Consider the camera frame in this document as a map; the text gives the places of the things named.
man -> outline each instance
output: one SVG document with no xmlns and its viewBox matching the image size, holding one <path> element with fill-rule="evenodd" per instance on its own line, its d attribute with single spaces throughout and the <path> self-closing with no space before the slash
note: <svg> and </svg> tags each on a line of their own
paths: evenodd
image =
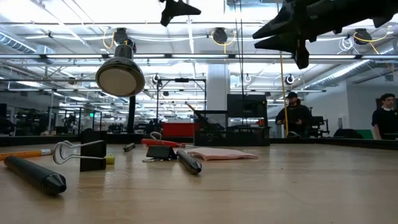
<svg viewBox="0 0 398 224">
<path fill-rule="evenodd" d="M 293 131 L 301 137 L 307 135 L 306 128 L 311 122 L 311 111 L 297 98 L 297 94 L 290 92 L 287 95 L 289 105 L 287 106 L 287 121 L 289 124 L 289 132 Z M 276 123 L 281 125 L 285 123 L 285 108 L 282 109 L 275 119 Z"/>
<path fill-rule="evenodd" d="M 377 109 L 372 116 L 372 126 L 376 139 L 395 140 L 398 131 L 398 116 L 394 111 L 395 95 L 386 93 L 380 97 L 383 106 Z"/>
</svg>

yellow pencil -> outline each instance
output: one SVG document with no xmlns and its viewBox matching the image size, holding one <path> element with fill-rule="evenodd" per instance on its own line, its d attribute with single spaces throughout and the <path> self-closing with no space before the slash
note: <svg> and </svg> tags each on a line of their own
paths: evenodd
<svg viewBox="0 0 398 224">
<path fill-rule="evenodd" d="M 37 156 L 47 156 L 52 155 L 51 149 L 41 149 L 36 151 L 26 151 L 26 152 L 10 152 L 10 153 L 0 153 L 0 161 L 5 160 L 7 156 L 17 156 L 20 158 L 31 158 Z"/>
</svg>

man in cap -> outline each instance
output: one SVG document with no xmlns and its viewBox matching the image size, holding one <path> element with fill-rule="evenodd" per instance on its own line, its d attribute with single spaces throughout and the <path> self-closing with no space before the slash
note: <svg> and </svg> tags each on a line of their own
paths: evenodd
<svg viewBox="0 0 398 224">
<path fill-rule="evenodd" d="M 287 106 L 287 122 L 289 124 L 289 131 L 293 131 L 299 134 L 301 137 L 307 135 L 307 126 L 311 122 L 311 111 L 304 105 L 301 104 L 300 99 L 297 98 L 297 94 L 290 92 L 287 95 L 289 99 L 289 105 Z M 286 123 L 285 109 L 282 109 L 275 119 L 276 123 L 281 125 Z"/>
</svg>

metal wire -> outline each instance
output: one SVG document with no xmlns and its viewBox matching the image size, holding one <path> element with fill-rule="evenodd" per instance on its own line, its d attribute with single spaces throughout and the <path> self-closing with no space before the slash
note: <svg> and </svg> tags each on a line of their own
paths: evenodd
<svg viewBox="0 0 398 224">
<path fill-rule="evenodd" d="M 77 149 L 77 148 L 81 148 L 81 147 L 83 147 L 83 146 L 89 146 L 89 145 L 97 144 L 97 143 L 101 143 L 101 142 L 103 142 L 103 140 L 93 141 L 93 142 L 88 142 L 88 143 L 78 144 L 78 145 L 74 145 L 74 144 L 72 144 L 70 141 L 58 142 L 58 143 L 55 145 L 55 147 L 54 147 L 53 154 L 52 154 L 52 158 L 53 158 L 54 162 L 55 162 L 56 164 L 58 164 L 58 165 L 62 165 L 62 164 L 64 164 L 64 163 L 66 163 L 66 161 L 68 161 L 69 159 L 105 159 L 105 158 L 102 158 L 102 157 L 81 156 L 81 155 L 79 155 L 79 154 L 70 154 L 70 155 L 67 156 L 67 157 L 64 157 L 64 156 L 62 155 L 62 148 L 63 148 L 63 146 L 65 146 L 65 147 L 67 147 L 67 148 L 69 148 L 69 149 Z M 58 150 L 59 150 L 59 152 L 60 152 L 59 154 L 60 154 L 60 157 L 61 157 L 62 161 L 59 161 L 59 160 L 57 159 L 57 152 L 58 152 Z"/>
<path fill-rule="evenodd" d="M 166 146 L 166 145 L 164 144 L 164 142 L 162 141 L 162 134 L 160 134 L 160 133 L 158 133 L 158 132 L 156 132 L 156 131 L 153 131 L 153 132 L 149 133 L 149 136 L 150 136 L 152 139 L 155 140 L 157 146 L 159 146 L 159 144 L 157 143 L 157 138 L 156 138 L 155 136 L 153 136 L 153 134 L 159 135 L 159 141 L 160 141 L 164 146 Z"/>
</svg>

red box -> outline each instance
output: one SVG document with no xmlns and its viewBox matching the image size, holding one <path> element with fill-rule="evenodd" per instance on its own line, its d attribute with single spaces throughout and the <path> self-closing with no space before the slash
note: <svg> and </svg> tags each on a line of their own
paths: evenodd
<svg viewBox="0 0 398 224">
<path fill-rule="evenodd" d="M 193 137 L 193 123 L 162 123 L 163 136 Z"/>
</svg>

